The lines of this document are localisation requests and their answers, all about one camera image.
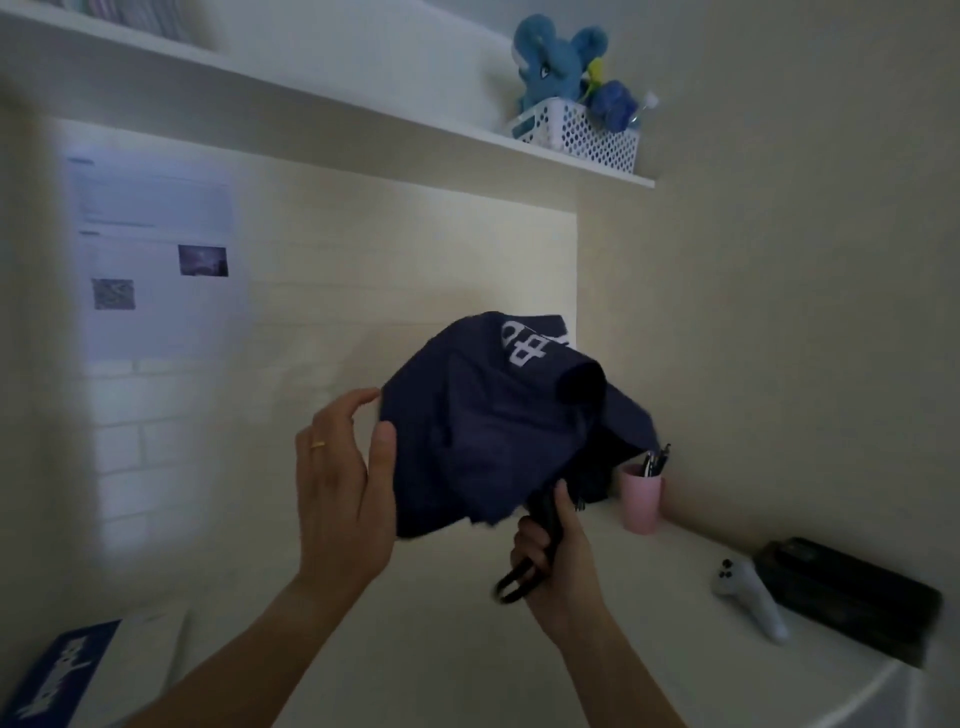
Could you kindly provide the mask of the person's right hand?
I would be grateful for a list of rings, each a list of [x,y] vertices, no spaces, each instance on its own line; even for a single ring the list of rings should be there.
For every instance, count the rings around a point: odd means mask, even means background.
[[[585,543],[553,543],[532,516],[523,516],[513,537],[510,564],[518,567],[525,559],[533,567],[524,578],[544,576],[525,601],[546,636],[546,629],[552,625],[585,621],[589,615],[609,612],[587,535]]]

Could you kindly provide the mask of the person's left hand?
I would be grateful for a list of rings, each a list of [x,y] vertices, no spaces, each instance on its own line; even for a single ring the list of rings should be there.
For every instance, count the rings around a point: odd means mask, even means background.
[[[377,388],[346,392],[295,435],[297,577],[309,582],[360,581],[368,587],[391,559],[397,509],[395,517],[365,517],[369,455],[361,453],[354,432],[356,413],[379,395]]]

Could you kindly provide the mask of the navy folding umbrella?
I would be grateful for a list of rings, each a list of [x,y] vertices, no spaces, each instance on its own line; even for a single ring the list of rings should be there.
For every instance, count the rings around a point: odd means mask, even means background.
[[[450,323],[383,386],[379,418],[397,432],[403,541],[462,520],[494,527],[522,507],[553,541],[559,480],[582,510],[607,498],[616,467],[664,447],[559,314]]]

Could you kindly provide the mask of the person's right forearm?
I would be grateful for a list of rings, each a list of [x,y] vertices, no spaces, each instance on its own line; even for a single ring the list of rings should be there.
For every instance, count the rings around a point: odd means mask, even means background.
[[[688,728],[608,611],[546,629],[589,728]]]

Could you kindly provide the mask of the person's left forearm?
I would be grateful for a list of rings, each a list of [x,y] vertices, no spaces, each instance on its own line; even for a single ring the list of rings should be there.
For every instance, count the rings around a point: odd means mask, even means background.
[[[294,577],[246,630],[126,728],[272,728],[367,583]]]

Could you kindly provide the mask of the pink pen cup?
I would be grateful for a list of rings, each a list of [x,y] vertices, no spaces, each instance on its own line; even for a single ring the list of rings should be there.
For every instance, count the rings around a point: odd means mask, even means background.
[[[640,463],[624,464],[616,470],[616,488],[623,527],[635,535],[652,535],[661,516],[663,476],[646,474]]]

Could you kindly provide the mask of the white game controller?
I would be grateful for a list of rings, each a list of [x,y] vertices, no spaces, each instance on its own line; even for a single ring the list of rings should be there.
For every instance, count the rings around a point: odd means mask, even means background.
[[[712,577],[711,591],[718,598],[738,603],[773,643],[783,645],[788,641],[789,630],[779,606],[752,559],[723,559]]]

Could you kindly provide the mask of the black zip case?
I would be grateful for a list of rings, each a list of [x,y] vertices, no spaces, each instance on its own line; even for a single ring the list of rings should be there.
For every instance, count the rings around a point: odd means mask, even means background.
[[[813,540],[769,541],[753,566],[784,608],[923,670],[942,592]]]

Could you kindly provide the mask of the white paper sheet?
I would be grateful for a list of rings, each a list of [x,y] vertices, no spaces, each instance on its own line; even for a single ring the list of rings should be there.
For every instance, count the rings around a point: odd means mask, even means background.
[[[90,642],[74,674],[88,678],[67,728],[122,728],[166,691],[188,604],[171,601],[129,613],[109,639]]]

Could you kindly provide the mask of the white perforated plastic basket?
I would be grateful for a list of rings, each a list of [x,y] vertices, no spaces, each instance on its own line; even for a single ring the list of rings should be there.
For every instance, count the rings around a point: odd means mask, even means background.
[[[633,175],[640,145],[638,126],[606,128],[581,103],[550,98],[522,111],[503,127],[506,137]]]

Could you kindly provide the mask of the blue printed book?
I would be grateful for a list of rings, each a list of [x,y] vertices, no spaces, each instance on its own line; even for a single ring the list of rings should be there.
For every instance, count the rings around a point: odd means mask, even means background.
[[[60,634],[0,712],[0,728],[68,728],[121,620]]]

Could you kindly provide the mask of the dark blue fluffy ball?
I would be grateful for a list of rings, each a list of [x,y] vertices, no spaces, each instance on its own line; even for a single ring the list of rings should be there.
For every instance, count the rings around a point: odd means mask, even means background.
[[[601,84],[590,96],[588,109],[604,130],[612,134],[624,133],[639,124],[640,104],[618,79]]]

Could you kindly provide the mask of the clear plastic bottle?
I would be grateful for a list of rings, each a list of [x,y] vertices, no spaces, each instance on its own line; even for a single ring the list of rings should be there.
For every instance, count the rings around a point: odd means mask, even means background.
[[[633,110],[632,116],[628,122],[627,129],[639,133],[642,128],[642,122],[654,112],[660,105],[659,96],[652,90],[645,92],[643,98],[637,101],[637,107]]]

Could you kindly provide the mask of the blue plush toy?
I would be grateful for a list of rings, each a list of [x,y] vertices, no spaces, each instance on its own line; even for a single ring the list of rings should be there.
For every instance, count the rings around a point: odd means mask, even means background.
[[[518,112],[523,114],[551,98],[581,101],[589,86],[587,69],[606,54],[608,47],[609,37],[598,26],[583,28],[564,39],[546,15],[533,14],[521,20],[511,43],[511,55],[524,84]]]

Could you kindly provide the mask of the printed paper wall sheet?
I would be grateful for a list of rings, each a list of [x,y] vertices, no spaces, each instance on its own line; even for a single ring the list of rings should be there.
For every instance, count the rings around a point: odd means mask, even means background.
[[[219,360],[250,324],[222,169],[157,153],[63,153],[78,341],[88,361]]]

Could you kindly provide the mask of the white wall shelf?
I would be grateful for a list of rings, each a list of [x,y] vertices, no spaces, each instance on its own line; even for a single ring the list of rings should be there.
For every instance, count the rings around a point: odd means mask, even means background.
[[[589,184],[648,177],[33,0],[0,0],[0,102],[44,116],[574,211]]]

